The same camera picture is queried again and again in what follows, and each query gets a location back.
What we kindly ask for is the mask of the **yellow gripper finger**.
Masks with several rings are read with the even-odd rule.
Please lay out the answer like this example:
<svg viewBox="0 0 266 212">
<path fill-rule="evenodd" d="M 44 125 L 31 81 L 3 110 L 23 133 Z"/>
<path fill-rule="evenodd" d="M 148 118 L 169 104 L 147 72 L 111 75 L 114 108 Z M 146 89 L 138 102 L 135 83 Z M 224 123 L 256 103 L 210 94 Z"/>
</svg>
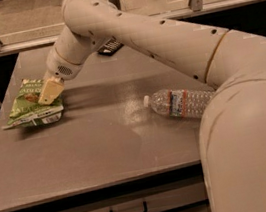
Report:
<svg viewBox="0 0 266 212">
<path fill-rule="evenodd" d="M 63 80 L 58 77 L 49 77 L 44 81 L 38 103 L 50 105 L 64 89 Z"/>
</svg>

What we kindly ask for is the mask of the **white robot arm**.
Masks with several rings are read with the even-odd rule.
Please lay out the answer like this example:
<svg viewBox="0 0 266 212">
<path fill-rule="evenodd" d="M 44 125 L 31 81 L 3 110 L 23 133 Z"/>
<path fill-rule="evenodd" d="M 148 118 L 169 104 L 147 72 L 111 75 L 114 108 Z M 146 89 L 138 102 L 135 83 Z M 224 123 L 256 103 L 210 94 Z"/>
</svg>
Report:
<svg viewBox="0 0 266 212">
<path fill-rule="evenodd" d="M 266 37 L 64 0 L 40 103 L 50 104 L 102 43 L 124 45 L 214 88 L 199 131 L 211 212 L 266 212 Z"/>
</svg>

